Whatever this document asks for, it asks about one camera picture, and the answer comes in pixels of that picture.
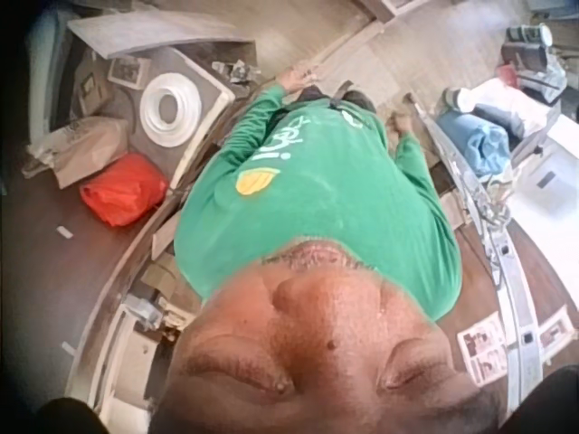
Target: man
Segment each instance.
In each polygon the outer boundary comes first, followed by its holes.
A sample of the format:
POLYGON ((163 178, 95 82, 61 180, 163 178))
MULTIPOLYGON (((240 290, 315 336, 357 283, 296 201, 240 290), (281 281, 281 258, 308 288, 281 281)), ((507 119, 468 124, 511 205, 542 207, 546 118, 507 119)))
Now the man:
POLYGON ((207 301, 176 346, 157 432, 491 432, 493 400, 432 322, 460 254, 408 117, 387 152, 359 92, 298 67, 249 107, 187 200, 179 268, 207 301))

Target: hand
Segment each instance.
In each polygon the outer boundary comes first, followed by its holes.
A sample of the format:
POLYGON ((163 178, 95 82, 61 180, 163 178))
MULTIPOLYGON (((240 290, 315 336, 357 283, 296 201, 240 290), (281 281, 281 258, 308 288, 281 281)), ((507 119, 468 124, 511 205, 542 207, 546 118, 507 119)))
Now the hand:
POLYGON ((288 95, 303 90, 318 81, 316 75, 317 67, 310 67, 305 62, 300 62, 295 66, 287 68, 282 72, 276 81, 285 89, 288 95))
POLYGON ((394 131, 396 131, 400 136, 413 132, 413 122, 410 118, 410 115, 406 113, 395 112, 392 115, 392 121, 394 131))

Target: blue cloth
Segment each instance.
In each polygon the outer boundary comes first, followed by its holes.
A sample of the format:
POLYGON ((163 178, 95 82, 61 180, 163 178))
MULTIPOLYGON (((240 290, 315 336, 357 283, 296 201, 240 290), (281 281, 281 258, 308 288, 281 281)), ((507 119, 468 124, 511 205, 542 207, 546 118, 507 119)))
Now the blue cloth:
POLYGON ((508 134, 485 119, 458 111, 447 111, 438 125, 464 155, 476 176, 498 175, 510 160, 508 134))

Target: bag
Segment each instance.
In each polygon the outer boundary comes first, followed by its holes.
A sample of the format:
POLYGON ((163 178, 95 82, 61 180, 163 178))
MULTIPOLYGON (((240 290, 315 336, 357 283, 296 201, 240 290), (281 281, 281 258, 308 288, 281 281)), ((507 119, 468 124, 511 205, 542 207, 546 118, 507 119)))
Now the bag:
POLYGON ((84 118, 32 142, 25 178, 51 168, 64 188, 92 175, 127 153, 128 123, 124 119, 84 118))
POLYGON ((144 156, 131 153, 83 185, 81 197, 104 222, 125 226, 162 202, 168 186, 144 156))

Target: logo on shirt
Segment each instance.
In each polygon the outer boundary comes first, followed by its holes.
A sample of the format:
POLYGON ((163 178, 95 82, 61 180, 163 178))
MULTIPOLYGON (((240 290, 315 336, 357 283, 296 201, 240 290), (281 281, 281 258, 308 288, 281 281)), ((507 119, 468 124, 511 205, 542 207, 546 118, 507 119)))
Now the logo on shirt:
POLYGON ((237 177, 235 189, 239 194, 249 196, 260 192, 269 184, 280 171, 270 167, 260 167, 257 169, 245 170, 237 177))

